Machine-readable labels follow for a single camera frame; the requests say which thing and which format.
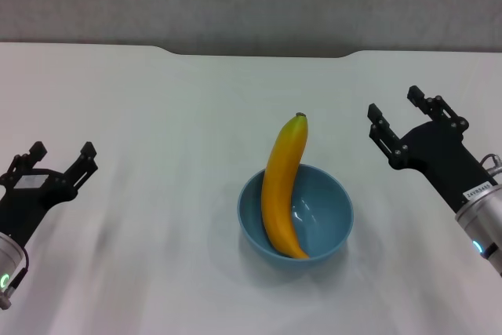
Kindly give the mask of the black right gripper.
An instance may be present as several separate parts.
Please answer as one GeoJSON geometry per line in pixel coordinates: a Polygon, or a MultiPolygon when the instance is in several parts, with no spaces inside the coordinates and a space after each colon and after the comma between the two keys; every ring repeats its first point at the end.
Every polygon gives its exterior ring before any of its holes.
{"type": "Polygon", "coordinates": [[[368,107],[369,137],[396,170],[422,173],[455,213],[469,201],[467,193],[478,186],[497,186],[463,145],[469,122],[459,116],[442,96],[426,97],[418,86],[410,86],[407,99],[432,121],[411,129],[398,138],[375,104],[368,107]]]}

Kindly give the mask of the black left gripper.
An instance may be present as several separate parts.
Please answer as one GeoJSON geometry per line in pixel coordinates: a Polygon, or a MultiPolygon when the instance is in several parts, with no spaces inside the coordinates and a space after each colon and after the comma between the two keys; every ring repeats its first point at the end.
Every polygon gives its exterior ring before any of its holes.
{"type": "Polygon", "coordinates": [[[5,194],[1,198],[1,233],[24,248],[55,205],[73,200],[81,186],[97,171],[97,155],[93,143],[85,142],[76,161],[64,174],[51,169],[36,169],[46,155],[41,141],[28,153],[15,155],[9,168],[1,175],[5,194]],[[16,188],[22,177],[46,176],[38,188],[16,188]]]}

